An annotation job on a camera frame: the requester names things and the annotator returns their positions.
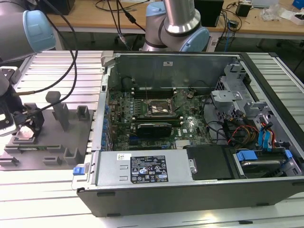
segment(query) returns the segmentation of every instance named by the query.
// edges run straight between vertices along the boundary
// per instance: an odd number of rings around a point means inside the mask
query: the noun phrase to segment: black box
[[[74,6],[75,0],[48,0],[63,15],[68,15]],[[44,13],[54,13],[54,11],[44,2],[40,1],[39,5]]]
[[[194,0],[195,8],[200,12],[201,25],[216,27],[224,0]]]
[[[247,17],[252,5],[251,4],[243,4],[239,3],[237,6],[236,14],[239,17]]]

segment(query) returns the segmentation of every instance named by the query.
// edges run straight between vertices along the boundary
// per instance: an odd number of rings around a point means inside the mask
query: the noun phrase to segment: light blue joint cover
[[[209,40],[209,31],[205,27],[196,30],[185,44],[181,47],[180,51],[188,52],[201,52]]]
[[[254,151],[240,151],[237,153],[237,159],[241,161],[257,160],[256,153]]]
[[[162,1],[157,1],[150,3],[147,6],[146,17],[161,15],[165,13],[166,13],[165,5],[163,4]]]
[[[290,150],[285,150],[285,154],[287,156],[287,159],[291,159],[293,155],[291,154]]]
[[[23,28],[28,43],[36,53],[55,47],[56,40],[53,30],[41,11],[24,11]]]

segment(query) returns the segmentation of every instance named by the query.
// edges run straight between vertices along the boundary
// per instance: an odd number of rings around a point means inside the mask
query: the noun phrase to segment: computer tower
[[[201,25],[216,27],[224,0],[194,0],[195,8],[200,12]]]

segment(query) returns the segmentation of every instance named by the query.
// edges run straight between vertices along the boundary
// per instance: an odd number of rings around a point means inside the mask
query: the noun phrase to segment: blue tab
[[[73,169],[73,175],[74,176],[80,176],[85,174],[85,168],[84,167],[74,167]]]
[[[266,131],[265,133],[265,138],[264,138],[264,143],[263,143],[263,148],[267,149],[267,151],[271,151],[271,149],[268,147],[268,140],[270,138],[270,132]]]
[[[237,153],[237,158],[240,162],[243,160],[257,160],[257,156],[254,151],[240,151]]]
[[[287,159],[291,159],[293,155],[291,154],[290,150],[285,150],[285,154],[287,156]]]
[[[260,133],[258,135],[258,145],[262,146],[263,144],[263,134],[264,134],[264,130],[263,127],[260,129]]]

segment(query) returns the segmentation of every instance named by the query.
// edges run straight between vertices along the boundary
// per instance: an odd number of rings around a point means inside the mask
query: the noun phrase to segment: wooden desk
[[[75,5],[66,18],[73,25],[75,31],[78,32],[111,32],[116,33],[116,28],[110,12],[102,11],[95,7],[96,0],[76,0]],[[223,8],[235,0],[225,0]],[[285,9],[291,10],[293,0],[280,0],[280,4]],[[116,9],[115,2],[111,2],[112,9]],[[145,27],[145,12],[147,3],[135,6],[135,11],[131,14],[136,18],[138,24]],[[252,9],[246,18],[242,18],[242,28],[238,31],[236,37],[244,38],[274,38],[274,39],[304,39],[304,26],[297,26],[289,20],[281,19],[280,21],[263,21],[260,17],[261,9]],[[120,14],[121,28],[123,33],[143,33],[135,24],[129,22],[124,14]],[[67,24],[57,15],[49,15],[50,19],[58,27],[60,31],[70,31]],[[229,19],[238,20],[231,13],[228,13]],[[211,39],[208,44],[208,51],[214,51],[218,38],[224,29],[223,17],[220,17],[218,25],[215,28],[208,28]],[[61,43],[57,42],[57,49],[61,49]]]

